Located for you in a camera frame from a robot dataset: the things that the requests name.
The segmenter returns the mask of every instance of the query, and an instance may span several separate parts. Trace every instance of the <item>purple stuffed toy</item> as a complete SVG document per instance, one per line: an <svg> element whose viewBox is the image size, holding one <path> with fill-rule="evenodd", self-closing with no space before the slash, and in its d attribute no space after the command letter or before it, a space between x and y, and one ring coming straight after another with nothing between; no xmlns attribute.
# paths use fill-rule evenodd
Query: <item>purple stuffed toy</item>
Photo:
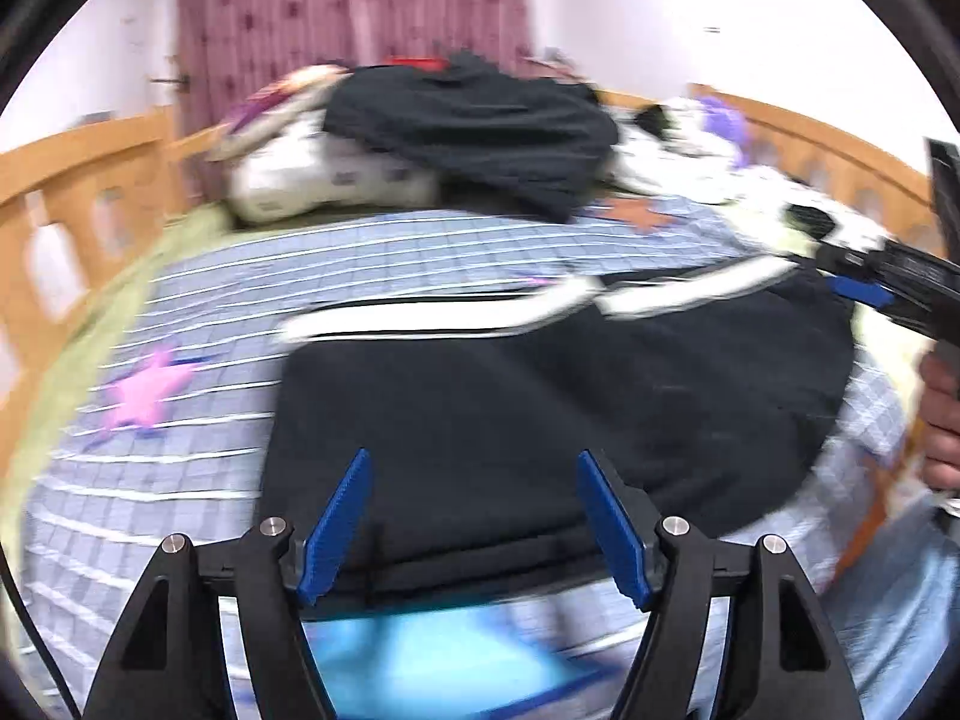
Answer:
<svg viewBox="0 0 960 720"><path fill-rule="evenodd" d="M733 167L744 167L747 164L746 148L750 140L746 117L736 108L712 95L700 98L700 103L704 106L704 132L712 132L738 146L740 157Z"/></svg>

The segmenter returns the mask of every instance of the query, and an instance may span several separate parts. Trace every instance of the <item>metal screw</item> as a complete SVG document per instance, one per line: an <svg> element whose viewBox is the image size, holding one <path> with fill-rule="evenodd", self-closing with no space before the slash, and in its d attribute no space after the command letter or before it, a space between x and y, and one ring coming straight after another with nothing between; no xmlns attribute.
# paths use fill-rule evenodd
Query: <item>metal screw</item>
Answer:
<svg viewBox="0 0 960 720"><path fill-rule="evenodd" d="M160 541L160 547L168 555L173 555L181 551L186 546L186 536L183 533L170 533L163 541Z"/></svg>
<svg viewBox="0 0 960 720"><path fill-rule="evenodd" d="M763 546L770 550L774 555L779 555L783 552L786 552L786 541L779 536L774 536L772 533L770 533L769 536L763 537Z"/></svg>
<svg viewBox="0 0 960 720"><path fill-rule="evenodd" d="M260 532L264 536L279 536L287 528L287 523L283 517L267 517L260 524Z"/></svg>
<svg viewBox="0 0 960 720"><path fill-rule="evenodd" d="M666 517L664 531L670 533L670 536L683 536L684 533L690 532L690 523L683 517Z"/></svg>

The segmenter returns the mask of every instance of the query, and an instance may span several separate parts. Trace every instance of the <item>white wall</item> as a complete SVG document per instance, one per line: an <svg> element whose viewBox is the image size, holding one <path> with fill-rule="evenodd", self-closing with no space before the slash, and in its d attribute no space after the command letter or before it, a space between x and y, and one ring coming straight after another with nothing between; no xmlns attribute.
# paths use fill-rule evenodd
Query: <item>white wall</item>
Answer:
<svg viewBox="0 0 960 720"><path fill-rule="evenodd" d="M536 45L598 83L664 98L709 83L851 132L926 170L957 140L930 85L861 0L532 0ZM720 28L720 34L704 32Z"/></svg>
<svg viewBox="0 0 960 720"><path fill-rule="evenodd" d="M0 151L72 127L86 114L134 116L169 92L152 88L173 53L172 0L89 0L66 23L0 114Z"/></svg>

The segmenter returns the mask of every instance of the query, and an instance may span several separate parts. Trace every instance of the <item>pink curtain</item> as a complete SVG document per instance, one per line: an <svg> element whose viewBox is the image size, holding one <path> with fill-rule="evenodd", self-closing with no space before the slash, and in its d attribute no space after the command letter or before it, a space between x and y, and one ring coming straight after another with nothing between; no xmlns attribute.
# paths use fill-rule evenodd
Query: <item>pink curtain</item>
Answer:
<svg viewBox="0 0 960 720"><path fill-rule="evenodd" d="M526 0L179 0L190 131L308 64L376 64L466 47L506 71L528 55Z"/></svg>

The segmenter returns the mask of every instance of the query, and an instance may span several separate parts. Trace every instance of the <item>human hand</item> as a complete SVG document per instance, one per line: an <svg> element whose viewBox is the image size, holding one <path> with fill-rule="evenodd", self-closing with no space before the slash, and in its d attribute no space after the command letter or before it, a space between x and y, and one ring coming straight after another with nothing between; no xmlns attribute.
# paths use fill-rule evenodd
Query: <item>human hand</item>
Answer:
<svg viewBox="0 0 960 720"><path fill-rule="evenodd" d="M918 416L928 425L920 478L935 490L960 490L960 383L934 352L926 353L919 370L923 395Z"/></svg>

